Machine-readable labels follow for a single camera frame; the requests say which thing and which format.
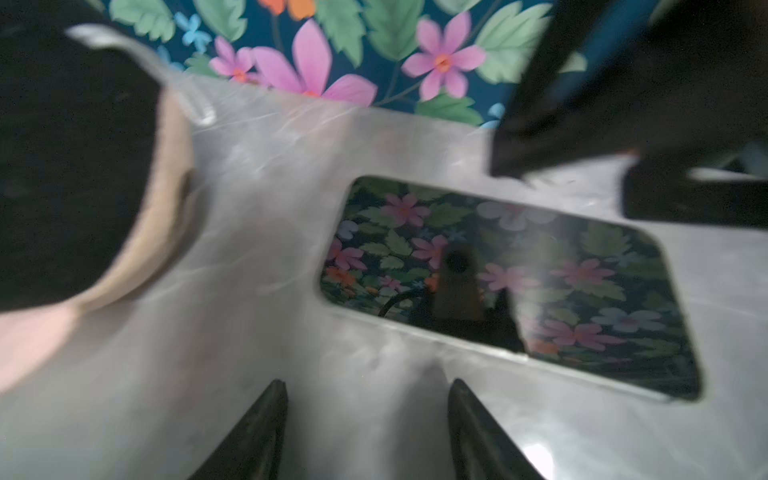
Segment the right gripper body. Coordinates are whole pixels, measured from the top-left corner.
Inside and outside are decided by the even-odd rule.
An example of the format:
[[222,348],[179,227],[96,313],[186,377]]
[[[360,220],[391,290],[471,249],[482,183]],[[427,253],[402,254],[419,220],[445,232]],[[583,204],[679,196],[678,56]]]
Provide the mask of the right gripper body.
[[578,91],[552,99],[558,71],[607,8],[556,6],[494,134],[490,174],[520,179],[631,152],[625,217],[765,229],[765,181],[697,181],[689,173],[766,129],[766,3],[679,2]]

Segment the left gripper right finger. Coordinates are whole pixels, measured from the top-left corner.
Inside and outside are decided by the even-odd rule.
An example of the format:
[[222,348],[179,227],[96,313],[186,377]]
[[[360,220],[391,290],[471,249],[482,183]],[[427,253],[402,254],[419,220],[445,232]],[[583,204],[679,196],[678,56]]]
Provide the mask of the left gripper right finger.
[[457,479],[545,479],[461,379],[449,389],[447,419]]

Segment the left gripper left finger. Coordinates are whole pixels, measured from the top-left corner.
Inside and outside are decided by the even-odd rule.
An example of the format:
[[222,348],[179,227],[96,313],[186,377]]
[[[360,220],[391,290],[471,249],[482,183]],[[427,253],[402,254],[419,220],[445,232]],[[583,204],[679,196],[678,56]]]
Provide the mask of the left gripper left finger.
[[275,379],[189,480],[277,479],[288,417],[288,392]]

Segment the black phone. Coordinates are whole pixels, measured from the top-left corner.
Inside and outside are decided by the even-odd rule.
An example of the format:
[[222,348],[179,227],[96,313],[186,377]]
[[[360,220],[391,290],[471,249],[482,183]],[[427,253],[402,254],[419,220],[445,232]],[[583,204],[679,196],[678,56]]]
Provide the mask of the black phone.
[[703,394],[665,254],[629,226],[362,176],[319,288],[353,311],[592,378]]

